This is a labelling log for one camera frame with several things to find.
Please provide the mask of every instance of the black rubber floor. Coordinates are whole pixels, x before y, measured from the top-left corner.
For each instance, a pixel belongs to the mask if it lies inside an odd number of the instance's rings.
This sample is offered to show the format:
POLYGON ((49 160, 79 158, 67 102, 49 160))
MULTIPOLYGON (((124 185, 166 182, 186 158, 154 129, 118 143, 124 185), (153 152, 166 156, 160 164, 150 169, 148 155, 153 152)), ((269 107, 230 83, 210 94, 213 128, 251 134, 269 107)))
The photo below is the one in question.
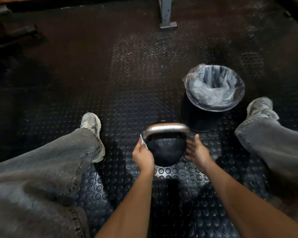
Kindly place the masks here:
MULTIPOLYGON (((156 0, 18 13, 16 21, 36 23, 46 40, 0 54, 0 161, 72 132, 86 112, 100 117, 106 156, 83 175, 77 200, 92 236, 138 175, 131 152, 141 131, 178 121, 182 78, 197 64, 228 66, 245 82, 242 102, 201 137, 217 163, 262 198, 264 164, 233 135, 247 104, 270 97, 281 124, 298 131, 298 24, 274 0, 175 0, 179 27, 168 32, 157 17, 156 0)), ((239 236, 207 177, 185 160, 156 167, 149 230, 239 236)))

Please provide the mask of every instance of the shoe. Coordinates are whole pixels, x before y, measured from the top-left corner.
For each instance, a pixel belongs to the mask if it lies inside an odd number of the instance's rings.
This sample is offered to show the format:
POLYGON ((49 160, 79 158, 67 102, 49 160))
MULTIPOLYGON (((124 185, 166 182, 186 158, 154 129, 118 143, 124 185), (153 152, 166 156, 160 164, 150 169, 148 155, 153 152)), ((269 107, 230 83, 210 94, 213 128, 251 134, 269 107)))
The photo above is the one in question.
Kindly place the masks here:
POLYGON ((103 157, 105 156, 105 146, 99 137, 101 127, 102 127, 102 124, 100 123, 100 119, 97 117, 96 114, 85 113, 83 115, 81 128, 86 128, 90 132, 92 132, 95 135, 95 137, 98 139, 101 146, 101 151, 99 153, 99 156, 97 157, 97 159, 92 160, 93 163, 98 163, 102 161, 104 159, 103 157))
POLYGON ((279 119, 278 114, 273 110, 273 101, 267 97, 257 98, 248 105, 246 120, 239 126, 259 118, 279 119))

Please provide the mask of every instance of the gray jeans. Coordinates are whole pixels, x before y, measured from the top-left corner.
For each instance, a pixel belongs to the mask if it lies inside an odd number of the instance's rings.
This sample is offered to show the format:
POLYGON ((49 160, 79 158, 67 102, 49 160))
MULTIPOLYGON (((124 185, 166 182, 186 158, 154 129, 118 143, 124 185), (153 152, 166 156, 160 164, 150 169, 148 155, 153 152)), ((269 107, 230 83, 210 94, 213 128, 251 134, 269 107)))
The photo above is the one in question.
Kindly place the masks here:
MULTIPOLYGON (((274 171, 298 183, 298 132, 276 120, 252 120, 235 134, 274 171)), ((81 174, 100 152, 87 129, 0 163, 0 237, 89 237, 74 206, 81 174)))

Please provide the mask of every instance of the clear plastic liner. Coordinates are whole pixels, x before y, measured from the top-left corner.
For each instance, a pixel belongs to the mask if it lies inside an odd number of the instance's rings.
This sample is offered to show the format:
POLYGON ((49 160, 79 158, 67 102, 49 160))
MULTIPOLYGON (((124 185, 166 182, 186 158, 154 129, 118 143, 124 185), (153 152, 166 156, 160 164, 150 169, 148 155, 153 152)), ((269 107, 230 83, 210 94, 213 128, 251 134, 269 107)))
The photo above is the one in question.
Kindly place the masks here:
POLYGON ((183 81, 190 101, 208 111, 229 110, 244 96, 243 81, 235 71, 225 66, 199 64, 183 81))

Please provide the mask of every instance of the kettlebell handle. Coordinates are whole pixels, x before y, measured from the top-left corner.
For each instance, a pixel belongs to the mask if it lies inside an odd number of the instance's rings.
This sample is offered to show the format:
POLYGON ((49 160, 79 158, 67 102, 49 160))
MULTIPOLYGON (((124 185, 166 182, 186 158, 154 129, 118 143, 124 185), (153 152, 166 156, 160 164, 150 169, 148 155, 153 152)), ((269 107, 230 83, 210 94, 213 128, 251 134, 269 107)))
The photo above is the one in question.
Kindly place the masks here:
POLYGON ((190 128, 182 123, 158 123, 158 124, 152 124, 148 126, 142 132, 141 136, 143 139, 147 139, 149 135, 168 133, 168 132, 181 132, 181 133, 185 133, 186 135, 189 135, 190 128))

